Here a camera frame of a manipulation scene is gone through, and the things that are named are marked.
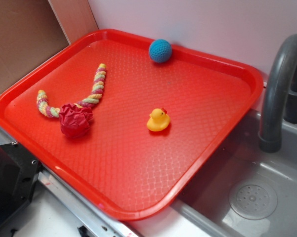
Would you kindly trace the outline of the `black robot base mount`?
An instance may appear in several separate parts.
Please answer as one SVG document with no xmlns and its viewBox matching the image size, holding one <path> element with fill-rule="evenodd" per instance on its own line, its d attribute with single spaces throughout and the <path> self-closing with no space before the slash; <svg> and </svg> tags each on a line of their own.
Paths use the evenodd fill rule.
<svg viewBox="0 0 297 237">
<path fill-rule="evenodd" d="M 39 167 L 20 143 L 0 145 L 0 226 L 32 201 Z"/>
</svg>

